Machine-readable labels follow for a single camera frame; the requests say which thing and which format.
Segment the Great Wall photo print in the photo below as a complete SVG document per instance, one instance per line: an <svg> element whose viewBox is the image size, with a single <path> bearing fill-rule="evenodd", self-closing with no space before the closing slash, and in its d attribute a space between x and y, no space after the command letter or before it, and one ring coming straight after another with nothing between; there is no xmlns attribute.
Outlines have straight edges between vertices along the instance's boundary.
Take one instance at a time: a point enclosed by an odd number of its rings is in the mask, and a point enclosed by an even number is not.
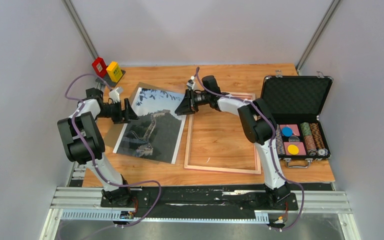
<svg viewBox="0 0 384 240"><path fill-rule="evenodd" d="M186 123L186 116L175 114L182 93L139 87L132 108L139 116L124 124L113 153L174 164Z"/></svg>

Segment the wooden picture frame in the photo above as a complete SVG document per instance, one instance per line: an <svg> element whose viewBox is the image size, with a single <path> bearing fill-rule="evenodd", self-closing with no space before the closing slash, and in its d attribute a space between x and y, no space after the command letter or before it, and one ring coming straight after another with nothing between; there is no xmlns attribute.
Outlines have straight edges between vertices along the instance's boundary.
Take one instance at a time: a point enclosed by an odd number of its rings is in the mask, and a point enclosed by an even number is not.
<svg viewBox="0 0 384 240"><path fill-rule="evenodd" d="M188 117L184 169L260 175L258 153L239 118L202 106Z"/></svg>

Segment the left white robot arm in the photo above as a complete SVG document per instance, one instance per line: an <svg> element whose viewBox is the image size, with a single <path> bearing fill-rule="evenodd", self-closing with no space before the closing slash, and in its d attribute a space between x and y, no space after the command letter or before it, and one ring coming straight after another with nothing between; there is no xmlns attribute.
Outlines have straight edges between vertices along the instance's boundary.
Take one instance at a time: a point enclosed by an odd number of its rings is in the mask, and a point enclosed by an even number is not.
<svg viewBox="0 0 384 240"><path fill-rule="evenodd" d="M138 120L129 100L120 99L123 92L116 87L109 92L109 102L104 102L103 92L97 88L86 90L86 98L77 102L75 112L57 122L65 154L69 161L86 166L103 185L102 196L111 204L129 206L133 193L125 178L115 170L105 155L105 143L96 120L108 118L114 124Z"/></svg>

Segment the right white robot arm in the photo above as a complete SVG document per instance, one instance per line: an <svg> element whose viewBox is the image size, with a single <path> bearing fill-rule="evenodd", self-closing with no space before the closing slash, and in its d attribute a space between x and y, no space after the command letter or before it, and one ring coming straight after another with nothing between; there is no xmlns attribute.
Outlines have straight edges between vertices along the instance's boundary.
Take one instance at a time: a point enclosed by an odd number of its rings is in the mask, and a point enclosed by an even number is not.
<svg viewBox="0 0 384 240"><path fill-rule="evenodd" d="M202 105L239 117L243 132L254 144L262 165L266 204L272 209L281 207L291 191L276 150L276 122L265 101L261 98L245 100L235 97L222 92L213 75L203 79L194 75L187 81L183 100L175 113L178 116L193 115Z"/></svg>

